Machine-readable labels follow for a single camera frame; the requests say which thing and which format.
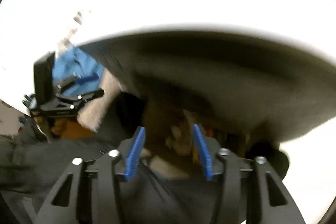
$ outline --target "blue rubber pad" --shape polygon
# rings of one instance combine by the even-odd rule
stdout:
[[[193,126],[193,139],[198,151],[198,159],[202,165],[203,173],[206,179],[210,181],[213,178],[212,157],[205,143],[203,133],[197,124]]]
[[[146,131],[144,127],[138,130],[134,137],[134,142],[125,160],[125,179],[130,180],[134,177],[140,160],[141,150],[146,140]]]

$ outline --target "silver bolt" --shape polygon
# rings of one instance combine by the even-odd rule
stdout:
[[[72,160],[72,164],[74,165],[80,165],[83,162],[83,160],[81,158],[74,158]]]
[[[221,156],[228,156],[230,154],[230,150],[228,150],[227,148],[221,148],[218,151],[218,154],[220,154]]]
[[[118,150],[111,150],[109,152],[109,156],[110,157],[117,157],[119,155],[119,151]]]
[[[259,164],[265,164],[267,162],[266,158],[261,156],[256,157],[254,160]]]

